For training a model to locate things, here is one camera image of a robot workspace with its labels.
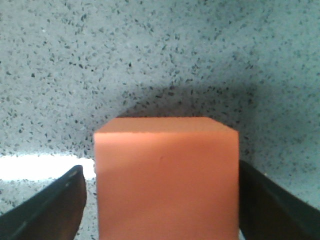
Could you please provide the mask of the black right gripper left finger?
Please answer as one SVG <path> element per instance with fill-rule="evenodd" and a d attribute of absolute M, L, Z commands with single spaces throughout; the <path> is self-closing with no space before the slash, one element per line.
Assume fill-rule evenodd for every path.
<path fill-rule="evenodd" d="M 83 167 L 75 165 L 0 217 L 2 240 L 73 240 L 87 202 Z"/>

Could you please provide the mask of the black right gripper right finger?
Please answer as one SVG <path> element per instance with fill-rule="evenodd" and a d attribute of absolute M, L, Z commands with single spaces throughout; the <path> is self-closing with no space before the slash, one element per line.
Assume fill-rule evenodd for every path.
<path fill-rule="evenodd" d="M 239 228 L 247 240 L 318 240 L 320 211 L 241 160 Z"/>

